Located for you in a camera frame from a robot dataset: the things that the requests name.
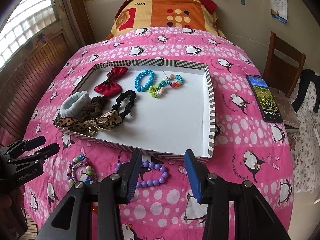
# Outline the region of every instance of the penguin print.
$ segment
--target penguin print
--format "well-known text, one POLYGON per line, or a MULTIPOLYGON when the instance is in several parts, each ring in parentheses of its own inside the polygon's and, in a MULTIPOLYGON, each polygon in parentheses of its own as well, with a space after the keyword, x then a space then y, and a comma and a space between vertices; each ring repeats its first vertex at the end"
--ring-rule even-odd
POLYGON ((259 160, 253 150, 249 150, 244 153, 243 161, 244 165, 252 173, 254 181, 257 182, 256 173, 261 169, 261 164, 265 163, 265 161, 259 160))
POLYGON ((270 125, 270 127, 271 127, 271 131, 272 131, 272 135, 273 135, 274 141, 275 142, 282 141, 282 143, 283 143, 284 139, 285 139, 284 131, 279 126, 277 126, 276 124, 270 125))
POLYGON ((62 144, 63 144, 63 148, 62 148, 62 154, 64 149, 69 148, 72 144, 75 144, 75 142, 73 140, 71 140, 71 136, 67 133, 62 133, 62 144))
POLYGON ((81 53, 82 57, 83 57, 85 54, 87 54, 88 52, 89 52, 89 51, 87 51, 87 50, 83 51, 83 52, 81 53))
POLYGON ((221 129, 218 125, 214 126, 214 138, 216 138, 221 133, 221 129))
POLYGON ((290 185, 289 181, 286 179, 287 182, 280 184, 280 196, 278 199, 278 204, 280 205, 282 202, 288 202, 289 197, 292 193, 292 186, 290 185))
POLYGON ((225 67, 225 68, 229 71, 229 73, 231 73, 229 69, 230 69, 232 66, 234 66, 234 64, 230 63, 229 61, 227 61, 227 60, 224 59, 224 58, 218 58, 218 63, 219 63, 221 66, 225 67))
POLYGON ((214 40, 212 40, 212 39, 208 39, 208 41, 209 41, 211 44, 214 44, 214 45, 216 45, 216 46, 218 46, 219 44, 221 44, 221 43, 218 43, 218 42, 216 42, 216 41, 214 41, 214 40))
POLYGON ((200 48, 197 48, 195 46, 186 46, 186 54, 193 54, 193 55, 197 55, 199 52, 201 52, 202 50, 200 48))
POLYGON ((231 101, 238 106, 242 112, 247 115, 244 110, 247 108, 247 105, 250 105, 249 102, 245 101, 241 96, 239 96, 238 94, 231 94, 230 96, 231 101))
POLYGON ((170 38, 166 38, 165 36, 161 35, 158 37, 158 40, 165 44, 166 41, 171 40, 170 38))
MULTIPOLYGON (((159 161, 159 160, 156 160, 154 157, 151 157, 151 156, 145 156, 145 155, 142 155, 142 161, 145 162, 145 161, 148 161, 148 162, 153 162, 154 164, 163 164, 162 161, 159 161)), ((153 171, 154 169, 151 169, 149 167, 141 167, 141 170, 140 170, 140 178, 142 179, 142 181, 144 181, 143 179, 143 175, 145 172, 150 172, 150 171, 153 171)))
POLYGON ((251 61, 248 60, 248 59, 247 59, 245 56, 243 56, 241 53, 238 52, 238 54, 239 54, 239 57, 241 58, 242 61, 244 61, 244 62, 246 62, 246 63, 248 63, 248 64, 251 63, 251 61))
POLYGON ((144 52, 144 49, 139 47, 139 46, 136 46, 136 47, 132 47, 131 50, 130 50, 130 54, 131 56, 138 56, 140 55, 142 52, 144 52))
POLYGON ((36 200, 36 197, 32 193, 31 193, 30 206, 32 207, 34 212, 36 212, 38 210, 38 208, 39 208, 39 205, 38 205, 38 202, 36 200))
POLYGON ((143 33, 145 33, 148 29, 147 28, 139 28, 136 29, 136 35, 142 35, 143 33))
POLYGON ((54 100, 57 96, 58 96, 57 92, 54 92, 54 93, 51 95, 49 105, 51 105, 51 101, 54 100))
POLYGON ((113 46, 116 48, 116 47, 120 46, 121 44, 124 44, 124 43, 116 42, 116 43, 113 44, 113 46))
POLYGON ((205 216, 207 215, 208 204, 200 205, 197 200, 189 193, 187 195, 188 203, 186 206, 186 215, 183 220, 187 223, 189 220, 202 220, 205 222, 205 216))
POLYGON ((94 54, 90 57, 90 60, 88 62, 93 62, 95 59, 97 59, 99 57, 99 55, 94 54))
POLYGON ((39 132, 41 132, 41 130, 40 130, 40 124, 38 123, 38 125, 37 125, 37 127, 36 127, 36 135, 37 135, 39 132))
POLYGON ((124 240, 142 240, 138 238, 137 233, 132 229, 132 224, 121 224, 124 240))
POLYGON ((56 196, 56 193, 54 192, 53 185, 50 182, 48 182, 47 194, 48 194, 48 200, 49 200, 50 207, 51 207, 51 203, 54 203, 56 200, 59 201, 58 197, 56 196))
POLYGON ((194 29, 190 29, 190 28, 182 28, 182 33, 195 33, 196 31, 194 29))

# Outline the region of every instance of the poster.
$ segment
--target poster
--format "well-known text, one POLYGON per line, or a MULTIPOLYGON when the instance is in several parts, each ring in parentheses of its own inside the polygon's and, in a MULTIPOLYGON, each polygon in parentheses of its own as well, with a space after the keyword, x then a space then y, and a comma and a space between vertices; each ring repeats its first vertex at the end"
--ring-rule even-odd
POLYGON ((271 15, 279 21, 287 24, 288 21, 288 0, 270 0, 271 15))

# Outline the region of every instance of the red satin hair bow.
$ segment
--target red satin hair bow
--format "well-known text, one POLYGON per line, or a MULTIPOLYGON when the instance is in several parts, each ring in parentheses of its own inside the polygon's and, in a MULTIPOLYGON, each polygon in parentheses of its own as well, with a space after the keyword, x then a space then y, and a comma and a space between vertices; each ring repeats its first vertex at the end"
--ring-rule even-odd
POLYGON ((105 97, 113 97, 122 92, 122 87, 114 80, 120 78, 128 71, 127 67, 114 67, 107 74, 105 82, 94 88, 94 91, 103 94, 105 97))

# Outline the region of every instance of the black cloth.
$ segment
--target black cloth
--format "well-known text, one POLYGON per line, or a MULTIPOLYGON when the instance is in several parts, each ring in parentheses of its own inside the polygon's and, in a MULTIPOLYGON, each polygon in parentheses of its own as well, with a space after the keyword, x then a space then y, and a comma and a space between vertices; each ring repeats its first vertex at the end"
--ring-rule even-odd
POLYGON ((298 112, 300 106, 302 105, 311 81, 316 86, 316 94, 317 94, 316 103, 313 108, 313 111, 315 113, 318 113, 319 104, 320 104, 320 77, 317 76, 315 72, 311 69, 305 69, 305 70, 302 70, 301 72, 298 95, 296 100, 292 103, 292 106, 295 112, 298 112))

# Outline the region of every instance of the white scrunchie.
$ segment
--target white scrunchie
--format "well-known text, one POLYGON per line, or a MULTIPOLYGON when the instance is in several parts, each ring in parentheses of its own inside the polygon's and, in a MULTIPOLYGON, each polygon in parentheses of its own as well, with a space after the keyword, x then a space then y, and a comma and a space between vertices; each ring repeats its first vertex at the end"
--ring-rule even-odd
POLYGON ((61 118, 75 117, 81 118, 81 111, 85 105, 91 104, 91 98, 87 91, 76 92, 70 95, 60 107, 61 118))

